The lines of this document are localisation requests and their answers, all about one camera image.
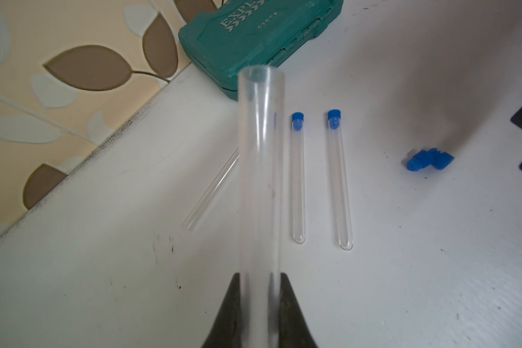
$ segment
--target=white table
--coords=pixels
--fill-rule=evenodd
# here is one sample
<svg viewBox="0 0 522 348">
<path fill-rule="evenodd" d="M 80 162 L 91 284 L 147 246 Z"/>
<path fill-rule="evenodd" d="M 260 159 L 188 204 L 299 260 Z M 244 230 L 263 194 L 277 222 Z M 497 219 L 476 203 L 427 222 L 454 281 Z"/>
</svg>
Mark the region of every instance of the white table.
<svg viewBox="0 0 522 348">
<path fill-rule="evenodd" d="M 305 123 L 307 241 L 282 269 L 320 348 L 522 347 L 522 0 L 346 0 L 283 65 Z M 343 114 L 356 246 L 331 230 Z M 412 173 L 439 147 L 444 171 Z M 190 66 L 0 240 L 0 347 L 200 347 L 238 270 L 237 104 Z"/>
</svg>

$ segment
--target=wallpaper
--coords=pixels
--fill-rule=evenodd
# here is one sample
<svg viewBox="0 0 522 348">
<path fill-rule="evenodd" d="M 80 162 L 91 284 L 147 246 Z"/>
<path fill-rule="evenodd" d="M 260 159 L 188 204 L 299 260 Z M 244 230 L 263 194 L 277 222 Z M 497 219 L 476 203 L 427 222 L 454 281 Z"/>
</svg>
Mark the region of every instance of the wallpaper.
<svg viewBox="0 0 522 348">
<path fill-rule="evenodd" d="M 0 0 L 0 236 L 189 64 L 222 0 Z"/>
</svg>

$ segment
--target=glass tube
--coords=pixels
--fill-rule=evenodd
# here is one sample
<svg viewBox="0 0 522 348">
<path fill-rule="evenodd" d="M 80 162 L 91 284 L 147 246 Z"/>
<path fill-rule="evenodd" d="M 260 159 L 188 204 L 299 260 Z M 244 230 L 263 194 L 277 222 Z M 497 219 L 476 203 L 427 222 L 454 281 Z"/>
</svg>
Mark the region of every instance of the glass tube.
<svg viewBox="0 0 522 348">
<path fill-rule="evenodd" d="M 203 216 L 203 213 L 207 210 L 207 208 L 209 208 L 209 205 L 211 205 L 211 202 L 213 199 L 215 199 L 215 196 L 220 191 L 220 188 L 228 180 L 230 174 L 232 174 L 232 172 L 235 170 L 239 157 L 238 149 L 236 149 L 228 162 L 226 162 L 224 165 L 223 169 L 218 173 L 211 185 L 209 185 L 207 191 L 203 193 L 203 196 L 199 199 L 199 202 L 197 202 L 188 217 L 184 220 L 182 226 L 190 231 L 195 229 L 195 226 Z"/>
<path fill-rule="evenodd" d="M 298 244 L 306 241 L 306 218 L 303 172 L 303 114 L 292 115 L 292 163 L 290 185 L 292 187 L 292 238 Z"/>
<path fill-rule="evenodd" d="M 338 235 L 338 244 L 344 250 L 354 246 L 352 241 L 352 221 L 350 219 L 350 203 L 348 185 L 346 184 L 346 167 L 344 165 L 344 149 L 342 148 L 342 132 L 340 127 L 340 110 L 331 110 L 328 116 L 328 151 L 329 175 L 331 177 L 331 196 L 334 214 L 334 227 Z"/>
<path fill-rule="evenodd" d="M 284 74 L 239 73 L 240 295 L 242 347 L 278 346 Z"/>
</svg>

